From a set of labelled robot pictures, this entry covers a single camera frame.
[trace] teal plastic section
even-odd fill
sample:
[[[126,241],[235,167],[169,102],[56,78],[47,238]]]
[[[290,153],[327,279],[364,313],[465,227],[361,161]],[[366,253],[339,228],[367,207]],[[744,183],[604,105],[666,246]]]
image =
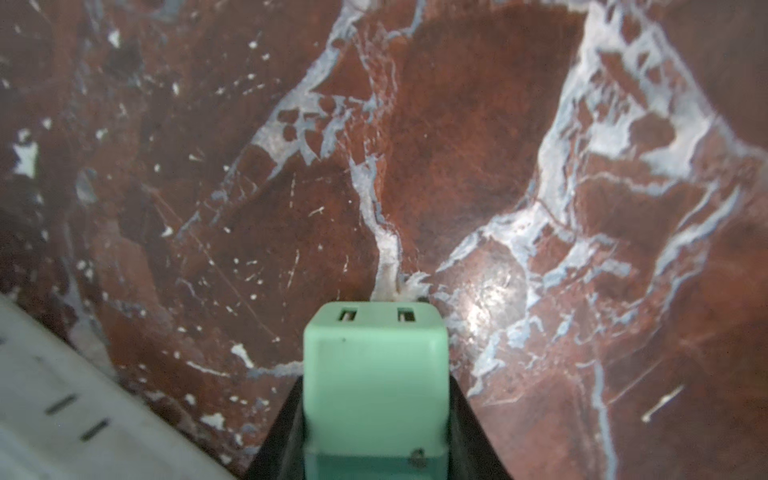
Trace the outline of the teal plastic section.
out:
[[[304,330],[303,408],[307,478],[368,478],[366,468],[445,478],[449,351],[437,309],[323,306]]]

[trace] rectangular hole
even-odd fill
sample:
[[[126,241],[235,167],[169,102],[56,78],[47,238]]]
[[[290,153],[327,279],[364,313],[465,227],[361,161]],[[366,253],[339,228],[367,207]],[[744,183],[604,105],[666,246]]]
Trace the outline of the rectangular hole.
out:
[[[54,415],[55,413],[60,412],[61,410],[67,408],[72,403],[74,403],[75,400],[78,399],[78,396],[76,396],[74,393],[71,395],[65,396],[63,399],[59,400],[58,402],[54,403],[53,405],[49,406],[45,409],[46,415]]]
[[[397,321],[398,322],[415,322],[416,315],[413,314],[413,310],[411,310],[410,308],[398,308]]]
[[[94,438],[101,430],[106,429],[107,425],[109,425],[109,419],[101,420],[99,423],[91,427],[91,429],[89,429],[86,433],[80,435],[80,441],[87,442],[88,440]]]
[[[339,315],[339,321],[340,322],[353,322],[355,320],[355,315],[357,315],[357,310],[355,310],[353,308],[341,309],[341,315]]]

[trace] white plastic object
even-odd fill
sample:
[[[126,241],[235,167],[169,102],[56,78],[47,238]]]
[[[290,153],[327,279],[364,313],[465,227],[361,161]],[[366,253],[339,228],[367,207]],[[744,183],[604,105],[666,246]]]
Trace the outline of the white plastic object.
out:
[[[0,478],[233,480],[3,295]]]

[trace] brown marble slab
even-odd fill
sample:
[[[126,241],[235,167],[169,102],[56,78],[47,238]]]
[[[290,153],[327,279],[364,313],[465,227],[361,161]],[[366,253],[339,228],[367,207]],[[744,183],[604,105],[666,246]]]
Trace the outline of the brown marble slab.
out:
[[[515,478],[763,478],[762,5],[5,2],[0,290],[236,475],[428,296]]]

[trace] square slot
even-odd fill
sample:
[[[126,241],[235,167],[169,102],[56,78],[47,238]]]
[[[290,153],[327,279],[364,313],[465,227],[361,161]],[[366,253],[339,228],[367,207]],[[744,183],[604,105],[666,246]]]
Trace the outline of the square slot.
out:
[[[355,315],[357,315],[357,310],[355,310],[353,308],[341,309],[341,315],[339,315],[339,321],[340,322],[353,322],[353,321],[355,321]]]
[[[410,308],[398,308],[397,321],[398,322],[415,322],[416,316],[413,314],[413,310],[411,310]]]

